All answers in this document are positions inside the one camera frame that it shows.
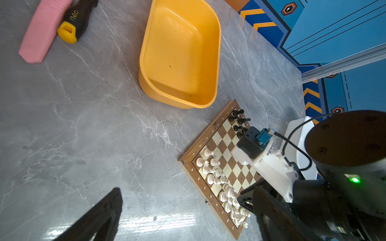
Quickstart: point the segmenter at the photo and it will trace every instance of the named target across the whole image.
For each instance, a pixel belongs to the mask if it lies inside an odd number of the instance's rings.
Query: gray marble surface
[[[0,240],[51,240],[113,187],[115,240],[232,240],[177,159],[232,99],[257,128],[305,116],[300,72],[224,0],[218,95],[183,110],[138,84],[151,0],[100,0],[77,44],[56,37],[44,62],[18,50],[39,0],[0,8]],[[254,218],[239,240],[260,240]]]

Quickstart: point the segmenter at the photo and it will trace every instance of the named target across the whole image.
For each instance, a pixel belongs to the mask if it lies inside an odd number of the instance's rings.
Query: green light
[[[356,177],[350,178],[350,181],[351,181],[351,182],[355,182],[355,183],[360,183],[360,182],[361,182],[361,181],[360,181],[358,178],[356,178]]]

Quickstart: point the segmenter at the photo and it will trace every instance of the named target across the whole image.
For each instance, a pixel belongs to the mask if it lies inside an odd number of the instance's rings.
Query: black and yellow handle
[[[64,13],[63,22],[58,28],[59,37],[70,44],[76,43],[85,33],[91,11],[98,0],[79,0]]]

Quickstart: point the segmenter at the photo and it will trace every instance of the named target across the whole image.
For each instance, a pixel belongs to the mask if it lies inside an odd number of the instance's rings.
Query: yellow plastic bin
[[[179,108],[210,106],[220,43],[220,22],[204,0],[153,0],[139,58],[141,88]]]

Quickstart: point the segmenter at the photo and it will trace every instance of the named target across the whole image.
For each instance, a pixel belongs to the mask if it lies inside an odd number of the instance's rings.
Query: orange chevron
[[[304,90],[303,94],[306,95],[307,93],[310,93],[310,94],[312,94],[313,96],[316,96],[316,97],[318,97],[318,98],[320,99],[320,94],[319,94],[318,92],[316,92],[316,91],[313,91],[313,90],[311,90],[311,89],[306,88],[306,89]]]
[[[308,103],[306,104],[306,109],[308,109],[309,107],[310,107],[311,109],[316,110],[316,111],[319,112],[320,114],[322,113],[322,109],[321,109],[320,107],[317,107],[316,105],[314,105],[314,104],[311,103],[311,102],[308,102]]]
[[[273,27],[273,26],[276,26],[276,24],[274,22],[268,22],[268,23],[258,23],[258,24],[254,24],[253,25],[253,28],[258,30],[258,28],[262,28],[262,27]]]
[[[246,15],[262,14],[262,13],[265,13],[265,12],[261,8],[259,8],[259,9],[241,11],[240,15],[245,19]]]

